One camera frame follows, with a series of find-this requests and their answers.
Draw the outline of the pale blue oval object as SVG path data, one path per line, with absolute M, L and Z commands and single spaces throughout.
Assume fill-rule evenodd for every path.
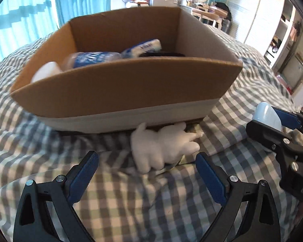
M 252 116 L 252 120 L 261 122 L 276 130 L 282 131 L 282 124 L 279 116 L 272 106 L 267 102 L 260 102 Z

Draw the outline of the white plush toy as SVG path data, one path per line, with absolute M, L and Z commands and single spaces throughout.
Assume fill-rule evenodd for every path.
M 186 123 L 165 126 L 157 132 L 141 123 L 131 134 L 131 150 L 138 171 L 142 174 L 151 169 L 161 170 L 166 164 L 179 162 L 184 155 L 200 150 L 196 142 L 204 133 L 188 133 Z

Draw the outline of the white plastic bottle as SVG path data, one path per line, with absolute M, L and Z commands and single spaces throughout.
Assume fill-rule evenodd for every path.
M 37 82 L 42 79 L 49 78 L 54 75 L 58 75 L 60 73 L 62 73 L 62 70 L 56 62 L 45 63 L 33 75 L 33 78 L 31 79 L 31 83 Z

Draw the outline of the blue Vinda tissue pack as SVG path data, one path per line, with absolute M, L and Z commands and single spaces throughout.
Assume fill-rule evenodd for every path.
M 145 54 L 148 52 L 159 52 L 161 50 L 161 42 L 158 39 L 152 39 L 124 50 L 121 55 L 122 58 L 137 58 L 141 54 Z

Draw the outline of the grey checked bed quilt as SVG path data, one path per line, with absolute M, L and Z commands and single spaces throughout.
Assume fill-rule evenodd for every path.
M 295 110 L 288 91 L 254 48 L 222 31 L 215 35 L 243 62 L 243 69 L 210 114 L 193 131 L 204 132 L 201 150 L 229 175 L 269 183 L 280 219 L 281 239 L 291 233 L 299 202 L 279 186 L 275 156 L 247 138 L 246 123 L 260 102 Z M 44 43 L 25 45 L 0 62 L 0 229 L 12 240 L 25 182 L 53 180 L 90 150 L 100 165 L 76 212 L 96 241 L 198 241 L 220 206 L 209 195 L 192 157 L 142 175 L 127 132 L 66 136 L 21 108 L 9 94 L 25 63 Z

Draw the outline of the white louvered wardrobe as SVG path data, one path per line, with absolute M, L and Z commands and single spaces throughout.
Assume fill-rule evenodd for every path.
M 264 55 L 280 22 L 285 0 L 227 0 L 229 35 Z

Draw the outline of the wooden chair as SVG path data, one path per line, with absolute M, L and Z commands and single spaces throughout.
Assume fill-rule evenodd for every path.
M 222 27 L 222 19 L 215 13 L 209 13 L 200 9 L 192 8 L 191 15 L 198 16 L 200 22 L 202 22 L 202 19 L 212 21 L 212 26 L 216 27 L 216 25 L 218 25 L 218 29 L 221 29 Z

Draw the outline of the round tape roll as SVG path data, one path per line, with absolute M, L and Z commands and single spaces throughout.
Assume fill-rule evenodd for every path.
M 185 57 L 185 55 L 176 52 L 145 52 L 139 57 Z

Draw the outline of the brown cardboard box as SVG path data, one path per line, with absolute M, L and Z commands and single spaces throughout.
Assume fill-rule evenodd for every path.
M 79 52 L 123 52 L 158 39 L 165 56 L 63 66 Z M 59 74 L 33 81 L 46 63 Z M 137 7 L 71 19 L 25 64 L 11 97 L 55 130 L 105 133 L 206 117 L 242 70 L 207 25 L 178 7 Z

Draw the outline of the water bottle blue label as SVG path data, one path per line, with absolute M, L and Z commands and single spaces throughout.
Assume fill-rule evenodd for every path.
M 118 52 L 77 52 L 64 59 L 61 70 L 66 71 L 119 59 L 122 59 L 122 55 Z

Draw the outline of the small silver refrigerator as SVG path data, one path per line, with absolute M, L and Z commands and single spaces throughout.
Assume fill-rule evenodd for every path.
M 177 7 L 178 0 L 150 0 L 153 7 Z

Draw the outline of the teal window curtain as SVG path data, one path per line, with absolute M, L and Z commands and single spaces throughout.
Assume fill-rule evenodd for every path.
M 110 0 L 3 0 L 0 61 L 18 48 L 57 31 L 70 19 L 110 9 Z

